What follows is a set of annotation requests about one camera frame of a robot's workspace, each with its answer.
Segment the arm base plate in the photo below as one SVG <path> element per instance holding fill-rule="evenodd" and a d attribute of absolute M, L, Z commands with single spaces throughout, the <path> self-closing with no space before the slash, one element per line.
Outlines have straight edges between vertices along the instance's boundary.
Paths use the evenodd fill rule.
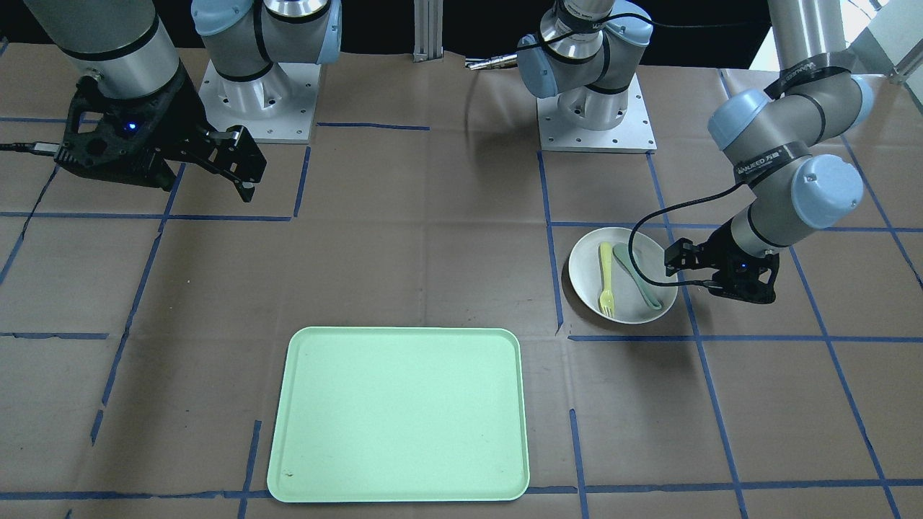
<path fill-rule="evenodd" d="M 275 63 L 261 78 L 231 81 L 208 63 L 198 93 L 215 128 L 243 125 L 257 143 L 307 145 L 320 73 L 316 63 Z"/>
<path fill-rule="evenodd" d="M 620 93 L 582 86 L 536 102 L 544 151 L 646 154 L 658 148 L 636 75 Z"/>

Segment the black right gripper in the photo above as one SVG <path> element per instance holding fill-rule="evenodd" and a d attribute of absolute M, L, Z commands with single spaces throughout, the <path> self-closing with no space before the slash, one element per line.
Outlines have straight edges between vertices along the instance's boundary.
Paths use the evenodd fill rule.
<path fill-rule="evenodd" d="M 250 203 L 267 160 L 243 125 L 214 129 L 187 70 L 179 68 L 149 95 L 113 99 L 96 79 L 76 83 L 65 135 L 55 162 L 87 179 L 170 191 L 176 175 L 168 161 L 194 162 L 230 181 Z"/>

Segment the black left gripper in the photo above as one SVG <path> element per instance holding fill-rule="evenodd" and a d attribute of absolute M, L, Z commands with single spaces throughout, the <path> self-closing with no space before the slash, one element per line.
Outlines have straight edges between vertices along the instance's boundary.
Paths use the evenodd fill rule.
<path fill-rule="evenodd" d="M 752 256 L 732 236 L 728 221 L 705 242 L 676 240 L 663 253 L 666 276 L 683 270 L 713 269 L 709 292 L 719 298 L 745 303 L 774 303 L 775 280 L 780 267 L 778 254 Z"/>

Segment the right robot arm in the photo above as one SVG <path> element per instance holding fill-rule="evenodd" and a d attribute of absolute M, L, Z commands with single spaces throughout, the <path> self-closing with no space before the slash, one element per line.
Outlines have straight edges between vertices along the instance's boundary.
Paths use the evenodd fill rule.
<path fill-rule="evenodd" d="M 317 80 L 287 69 L 334 63 L 340 1 L 194 1 L 216 79 L 195 88 L 151 1 L 27 1 L 79 70 L 52 156 L 77 177 L 170 191 L 171 161 L 221 175 L 249 203 L 266 170 L 258 141 L 309 137 Z"/>

